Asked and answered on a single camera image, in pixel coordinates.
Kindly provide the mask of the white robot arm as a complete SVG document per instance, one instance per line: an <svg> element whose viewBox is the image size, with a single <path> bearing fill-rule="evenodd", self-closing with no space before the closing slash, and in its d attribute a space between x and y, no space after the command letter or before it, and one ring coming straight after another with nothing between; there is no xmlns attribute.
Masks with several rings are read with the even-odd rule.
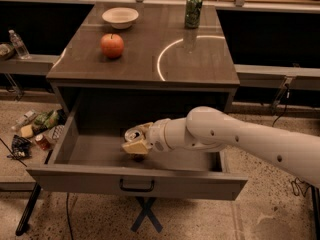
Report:
<svg viewBox="0 0 320 240"><path fill-rule="evenodd" d="M320 187L319 137L244 122L210 107L196 107L184 118L137 125L125 132L122 148L146 155L178 148L220 151L227 145Z"/></svg>

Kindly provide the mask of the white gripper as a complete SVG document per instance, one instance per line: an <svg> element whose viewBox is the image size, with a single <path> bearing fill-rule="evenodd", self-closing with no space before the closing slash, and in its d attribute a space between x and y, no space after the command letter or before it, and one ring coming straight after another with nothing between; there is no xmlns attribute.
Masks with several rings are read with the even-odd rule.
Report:
<svg viewBox="0 0 320 240"><path fill-rule="evenodd" d="M137 125L134 128L135 138L144 138L149 146L156 152L168 152L171 150L165 138L165 128L170 119L161 119L154 123L148 122ZM146 155L149 148L145 140L126 142L122 145L123 150L128 154Z"/></svg>

